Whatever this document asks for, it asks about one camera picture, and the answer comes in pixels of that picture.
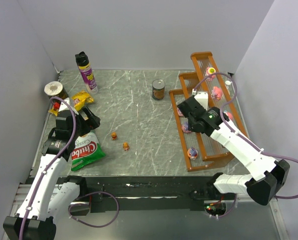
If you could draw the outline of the pink figure with green hat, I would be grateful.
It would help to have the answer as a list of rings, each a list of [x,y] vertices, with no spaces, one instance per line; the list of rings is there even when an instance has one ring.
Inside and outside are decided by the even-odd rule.
[[[216,70],[213,67],[207,67],[205,71],[205,76],[207,77],[208,81],[212,81],[216,75],[213,75],[216,72]]]

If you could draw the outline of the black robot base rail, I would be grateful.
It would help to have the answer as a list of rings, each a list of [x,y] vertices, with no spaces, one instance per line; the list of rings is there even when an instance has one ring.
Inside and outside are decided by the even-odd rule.
[[[211,186],[210,176],[88,176],[91,212],[177,210],[204,211],[205,204],[234,199],[233,193],[220,194]]]

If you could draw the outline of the pink pig figure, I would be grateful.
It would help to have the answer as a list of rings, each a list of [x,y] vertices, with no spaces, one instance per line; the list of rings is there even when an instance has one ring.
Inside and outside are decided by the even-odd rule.
[[[214,100],[221,100],[223,96],[223,91],[221,88],[214,86],[211,90],[211,97]]]

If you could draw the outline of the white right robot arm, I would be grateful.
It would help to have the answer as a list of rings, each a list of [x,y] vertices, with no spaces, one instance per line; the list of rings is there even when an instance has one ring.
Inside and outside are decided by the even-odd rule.
[[[247,194],[256,203],[266,206],[284,186],[289,163],[264,155],[217,107],[205,109],[191,96],[178,108],[187,118],[190,131],[205,134],[221,144],[249,171],[247,175],[216,174],[213,186],[218,192]]]

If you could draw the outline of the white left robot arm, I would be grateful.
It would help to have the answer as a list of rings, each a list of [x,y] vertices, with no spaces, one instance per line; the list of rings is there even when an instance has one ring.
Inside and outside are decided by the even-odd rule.
[[[56,217],[69,204],[87,193],[84,177],[68,176],[64,190],[52,198],[52,193],[62,169],[75,149],[75,141],[100,126],[100,118],[88,107],[86,114],[71,114],[63,107],[56,119],[56,126],[43,144],[37,174],[22,205],[14,216],[7,216],[3,229],[10,240],[52,240],[56,234]]]

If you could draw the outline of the purple cat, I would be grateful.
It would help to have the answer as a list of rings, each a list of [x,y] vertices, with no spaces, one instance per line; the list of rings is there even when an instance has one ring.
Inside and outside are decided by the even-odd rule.
[[[188,124],[188,122],[184,122],[184,123],[182,124],[181,129],[182,129],[182,131],[183,131],[184,133],[187,133],[187,134],[191,133],[191,131],[189,130],[189,124]]]

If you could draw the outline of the purple figure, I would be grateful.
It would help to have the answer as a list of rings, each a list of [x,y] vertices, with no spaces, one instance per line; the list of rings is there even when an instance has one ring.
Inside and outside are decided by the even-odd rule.
[[[189,159],[195,160],[198,157],[198,151],[194,147],[191,147],[187,150],[187,156]]]

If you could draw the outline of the purple bunny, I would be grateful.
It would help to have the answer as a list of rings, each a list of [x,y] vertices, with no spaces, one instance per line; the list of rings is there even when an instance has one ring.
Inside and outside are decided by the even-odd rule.
[[[180,117],[183,116],[182,112],[181,112],[178,108],[177,108],[177,113],[178,113],[178,115],[179,115]]]

